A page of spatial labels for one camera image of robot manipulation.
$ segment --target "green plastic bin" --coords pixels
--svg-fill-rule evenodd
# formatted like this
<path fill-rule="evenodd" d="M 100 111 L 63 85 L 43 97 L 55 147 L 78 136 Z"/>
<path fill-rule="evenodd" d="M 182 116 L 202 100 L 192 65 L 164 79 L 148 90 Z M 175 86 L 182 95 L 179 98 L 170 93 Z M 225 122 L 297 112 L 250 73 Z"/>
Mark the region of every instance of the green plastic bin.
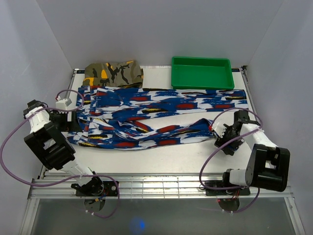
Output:
<path fill-rule="evenodd" d="M 228 59 L 173 57 L 174 89 L 232 90 L 234 79 Z"/>

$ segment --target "blue white red fabric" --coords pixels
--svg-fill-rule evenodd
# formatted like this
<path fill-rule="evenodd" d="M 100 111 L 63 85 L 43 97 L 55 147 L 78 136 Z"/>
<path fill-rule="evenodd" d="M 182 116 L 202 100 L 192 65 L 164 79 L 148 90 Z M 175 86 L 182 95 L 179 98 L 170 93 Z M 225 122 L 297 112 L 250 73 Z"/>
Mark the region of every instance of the blue white red fabric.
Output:
<path fill-rule="evenodd" d="M 248 108 L 243 90 L 160 90 L 86 86 L 78 92 L 84 105 L 77 112 L 83 132 L 70 132 L 70 143 L 106 149 L 137 150 L 213 137 L 210 120 L 153 129 L 139 120 L 198 112 Z M 77 96 L 76 105 L 82 102 Z"/>

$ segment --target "white wall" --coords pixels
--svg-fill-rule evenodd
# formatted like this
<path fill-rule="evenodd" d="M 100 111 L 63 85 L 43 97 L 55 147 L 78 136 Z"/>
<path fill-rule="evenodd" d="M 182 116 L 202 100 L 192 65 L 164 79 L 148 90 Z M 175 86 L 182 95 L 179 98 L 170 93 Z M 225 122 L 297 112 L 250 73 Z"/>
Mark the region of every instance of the white wall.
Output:
<path fill-rule="evenodd" d="M 247 65 L 283 0 L 37 0 L 73 68 L 226 57 Z"/>
<path fill-rule="evenodd" d="M 291 152 L 290 182 L 313 234 L 313 2 L 285 0 L 248 66 L 266 134 Z"/>
<path fill-rule="evenodd" d="M 53 101 L 69 84 L 71 67 L 35 0 L 0 0 L 0 142 L 22 120 L 32 99 Z M 37 177 L 41 164 L 23 138 L 25 125 L 4 149 L 4 161 L 26 180 Z M 0 234 L 19 233 L 29 186 L 0 169 Z"/>

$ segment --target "white table surface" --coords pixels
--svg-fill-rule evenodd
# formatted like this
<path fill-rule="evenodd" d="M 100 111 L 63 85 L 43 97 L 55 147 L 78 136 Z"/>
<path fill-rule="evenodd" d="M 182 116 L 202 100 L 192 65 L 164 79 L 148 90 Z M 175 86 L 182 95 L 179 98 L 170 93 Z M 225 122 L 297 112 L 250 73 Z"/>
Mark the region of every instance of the white table surface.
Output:
<path fill-rule="evenodd" d="M 167 67 L 143 67 L 144 88 L 171 89 L 171 68 Z M 85 75 L 77 74 L 74 78 L 72 89 L 77 90 L 83 82 Z M 235 89 L 246 90 L 243 77 L 240 72 L 233 72 Z M 76 94 L 71 93 L 73 104 L 76 102 Z M 219 112 L 184 114 L 172 117 L 161 117 L 142 120 L 141 122 L 153 128 L 161 128 L 173 124 L 189 124 L 200 118 L 213 119 Z M 231 125 L 233 112 L 223 114 L 220 122 Z M 129 174 L 198 174 L 204 161 L 216 149 L 215 138 L 190 144 L 180 144 L 158 147 L 146 150 L 107 150 L 73 145 L 75 157 L 97 173 L 129 173 Z M 234 156 L 225 155 L 222 151 L 208 163 L 205 173 L 221 173 L 228 168 L 246 168 L 251 150 L 243 143 Z"/>

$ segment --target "camouflage fabric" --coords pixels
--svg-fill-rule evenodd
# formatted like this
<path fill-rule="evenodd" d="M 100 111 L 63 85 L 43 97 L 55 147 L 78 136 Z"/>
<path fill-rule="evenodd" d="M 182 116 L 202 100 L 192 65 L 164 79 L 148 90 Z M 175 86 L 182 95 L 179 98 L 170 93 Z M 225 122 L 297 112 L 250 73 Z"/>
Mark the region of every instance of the camouflage fabric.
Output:
<path fill-rule="evenodd" d="M 125 63 L 96 63 L 85 68 L 83 86 L 141 88 L 143 70 L 136 60 Z"/>

